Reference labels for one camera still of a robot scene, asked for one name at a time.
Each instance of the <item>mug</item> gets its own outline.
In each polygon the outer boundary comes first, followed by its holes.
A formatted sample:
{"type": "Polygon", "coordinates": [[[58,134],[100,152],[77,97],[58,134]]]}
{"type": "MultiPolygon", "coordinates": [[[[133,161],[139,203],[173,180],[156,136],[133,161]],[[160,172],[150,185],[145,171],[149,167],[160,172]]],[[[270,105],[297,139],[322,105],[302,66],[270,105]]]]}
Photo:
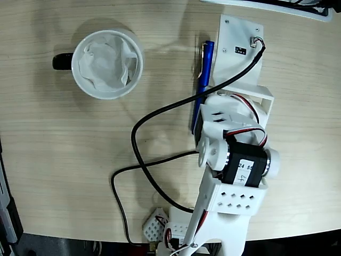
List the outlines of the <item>mug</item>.
{"type": "Polygon", "coordinates": [[[129,30],[116,28],[100,30],[88,35],[82,41],[79,42],[73,53],[61,53],[53,57],[52,66],[55,70],[71,70],[72,75],[76,81],[76,84],[86,94],[97,99],[112,100],[126,95],[133,88],[135,88],[135,86],[137,85],[142,76],[143,59],[144,59],[143,47],[137,36],[129,30]],[[132,46],[132,48],[137,54],[137,68],[134,76],[123,88],[118,89],[116,91],[104,92],[96,90],[93,83],[90,80],[84,78],[80,74],[78,62],[79,59],[84,54],[83,50],[85,46],[87,46],[93,39],[107,34],[120,36],[132,46]]]}

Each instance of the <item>pen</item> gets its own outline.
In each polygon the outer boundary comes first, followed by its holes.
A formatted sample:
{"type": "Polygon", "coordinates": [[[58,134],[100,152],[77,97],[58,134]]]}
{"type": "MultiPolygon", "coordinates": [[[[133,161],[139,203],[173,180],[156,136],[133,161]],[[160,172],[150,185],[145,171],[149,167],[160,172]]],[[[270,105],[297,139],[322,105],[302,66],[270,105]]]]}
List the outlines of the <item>pen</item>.
{"type": "MultiPolygon", "coordinates": [[[[197,94],[204,92],[209,82],[209,76],[211,73],[211,65],[213,59],[214,42],[205,41],[201,46],[201,71],[198,76],[198,88],[197,94]]],[[[203,98],[199,98],[194,103],[194,113],[192,120],[192,134],[194,134],[194,128],[196,126],[200,104],[204,102],[203,98]]]]}

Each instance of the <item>pen clip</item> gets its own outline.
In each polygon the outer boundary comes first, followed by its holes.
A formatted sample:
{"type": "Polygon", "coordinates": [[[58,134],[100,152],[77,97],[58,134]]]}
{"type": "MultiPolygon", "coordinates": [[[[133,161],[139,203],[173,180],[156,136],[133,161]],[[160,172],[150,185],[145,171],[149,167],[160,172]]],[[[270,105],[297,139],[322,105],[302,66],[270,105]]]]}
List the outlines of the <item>pen clip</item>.
{"type": "Polygon", "coordinates": [[[200,52],[201,52],[201,68],[200,68],[200,73],[198,75],[198,78],[200,78],[201,74],[202,74],[202,67],[204,65],[204,45],[207,45],[206,43],[202,43],[201,44],[201,49],[200,49],[200,52]]]}

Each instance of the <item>wood grain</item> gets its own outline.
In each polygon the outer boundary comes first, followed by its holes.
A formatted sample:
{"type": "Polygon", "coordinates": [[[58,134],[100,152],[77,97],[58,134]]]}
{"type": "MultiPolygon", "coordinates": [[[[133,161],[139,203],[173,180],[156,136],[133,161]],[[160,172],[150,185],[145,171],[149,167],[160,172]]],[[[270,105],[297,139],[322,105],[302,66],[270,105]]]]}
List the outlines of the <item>wood grain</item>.
{"type": "MultiPolygon", "coordinates": [[[[264,25],[260,84],[275,96],[267,127],[281,171],[248,239],[341,228],[341,16],[323,23],[198,0],[2,0],[0,135],[11,192],[25,232],[125,241],[109,186],[113,171],[136,163],[133,125],[193,93],[197,47],[215,40],[221,13],[264,25]],[[85,95],[70,72],[52,70],[93,31],[128,28],[145,47],[138,86],[118,100],[85,95]]],[[[194,147],[187,105],[146,123],[138,134],[146,160],[194,147]]],[[[177,202],[193,206],[202,170],[189,156],[151,168],[177,202]]],[[[168,207],[141,170],[117,187],[133,241],[153,207],[168,207]]]]}

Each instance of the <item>connector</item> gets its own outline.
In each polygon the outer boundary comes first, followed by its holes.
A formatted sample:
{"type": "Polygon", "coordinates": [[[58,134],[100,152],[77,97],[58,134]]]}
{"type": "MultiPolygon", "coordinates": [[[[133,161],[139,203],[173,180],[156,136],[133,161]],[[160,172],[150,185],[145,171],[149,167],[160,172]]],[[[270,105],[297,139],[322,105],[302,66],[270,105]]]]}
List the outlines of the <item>connector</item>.
{"type": "Polygon", "coordinates": [[[257,47],[256,41],[255,41],[255,37],[253,37],[253,36],[250,38],[250,47],[251,48],[256,48],[257,47]]]}

